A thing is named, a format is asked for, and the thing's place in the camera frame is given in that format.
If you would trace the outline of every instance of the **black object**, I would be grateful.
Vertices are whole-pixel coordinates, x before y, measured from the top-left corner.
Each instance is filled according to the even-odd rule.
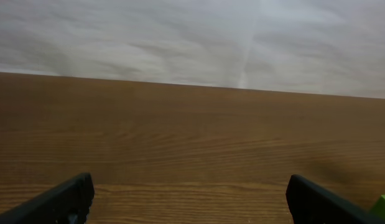
[[[286,199],[295,224],[385,224],[300,175],[290,178]]]
[[[94,197],[91,175],[76,177],[0,215],[0,224],[83,224]]]

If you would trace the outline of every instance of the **green block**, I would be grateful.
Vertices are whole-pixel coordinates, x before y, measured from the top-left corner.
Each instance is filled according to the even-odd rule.
[[[385,195],[380,196],[369,212],[385,220]]]

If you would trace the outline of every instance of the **white sheet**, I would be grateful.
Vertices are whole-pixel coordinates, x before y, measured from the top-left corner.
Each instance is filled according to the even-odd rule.
[[[385,0],[0,0],[0,71],[385,98]]]

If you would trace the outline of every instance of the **wood grain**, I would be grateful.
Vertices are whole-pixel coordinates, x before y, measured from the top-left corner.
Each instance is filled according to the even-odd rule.
[[[385,194],[385,100],[0,73],[0,213],[79,173],[89,223],[290,223],[302,174]]]

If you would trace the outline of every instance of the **white fabric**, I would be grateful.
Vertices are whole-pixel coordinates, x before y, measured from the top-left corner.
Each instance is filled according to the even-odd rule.
[[[385,0],[0,0],[0,72],[385,98]]]

